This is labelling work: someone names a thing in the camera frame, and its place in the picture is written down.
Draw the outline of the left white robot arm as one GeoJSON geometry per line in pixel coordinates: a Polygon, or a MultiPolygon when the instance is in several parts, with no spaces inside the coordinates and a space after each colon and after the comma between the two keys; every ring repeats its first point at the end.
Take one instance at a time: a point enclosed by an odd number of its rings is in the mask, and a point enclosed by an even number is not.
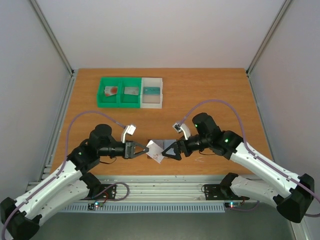
{"type": "Polygon", "coordinates": [[[23,195],[5,198],[0,203],[1,239],[29,240],[40,227],[71,203],[101,194],[101,182],[90,170],[101,157],[134,159],[149,151],[148,147],[131,140],[135,126],[126,126],[120,141],[112,136],[112,128],[99,124],[47,178],[23,195]]]}

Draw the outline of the brown leather card holder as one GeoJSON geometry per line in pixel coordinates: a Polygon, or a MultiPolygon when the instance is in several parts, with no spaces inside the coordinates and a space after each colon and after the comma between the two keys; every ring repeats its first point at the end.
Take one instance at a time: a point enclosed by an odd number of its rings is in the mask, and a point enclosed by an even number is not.
{"type": "Polygon", "coordinates": [[[176,141],[175,139],[151,139],[163,149],[163,141],[176,141]]]}

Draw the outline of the white VIP card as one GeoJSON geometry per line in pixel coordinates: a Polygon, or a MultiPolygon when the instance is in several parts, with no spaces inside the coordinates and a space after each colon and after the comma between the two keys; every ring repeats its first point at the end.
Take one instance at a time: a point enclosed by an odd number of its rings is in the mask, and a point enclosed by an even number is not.
{"type": "Polygon", "coordinates": [[[123,93],[125,95],[138,96],[140,94],[140,88],[138,86],[126,86],[123,93]]]}
{"type": "Polygon", "coordinates": [[[148,152],[146,153],[146,155],[155,160],[158,164],[161,164],[162,160],[164,159],[164,156],[162,155],[162,152],[164,150],[153,140],[150,140],[146,147],[148,148],[148,152]]]}

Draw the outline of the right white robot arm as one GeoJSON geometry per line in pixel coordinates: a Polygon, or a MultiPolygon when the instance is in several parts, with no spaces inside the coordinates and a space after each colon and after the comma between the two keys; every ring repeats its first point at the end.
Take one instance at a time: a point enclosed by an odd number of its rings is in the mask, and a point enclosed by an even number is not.
{"type": "Polygon", "coordinates": [[[228,173],[220,182],[225,198],[248,197],[268,204],[287,220],[300,223],[307,216],[314,200],[315,180],[307,173],[291,172],[250,146],[243,137],[231,130],[221,130],[214,119],[205,112],[193,117],[197,134],[176,123],[173,127],[184,136],[167,147],[162,155],[177,161],[194,152],[210,149],[216,156],[224,157],[250,170],[263,182],[246,179],[236,173],[228,173]]]}

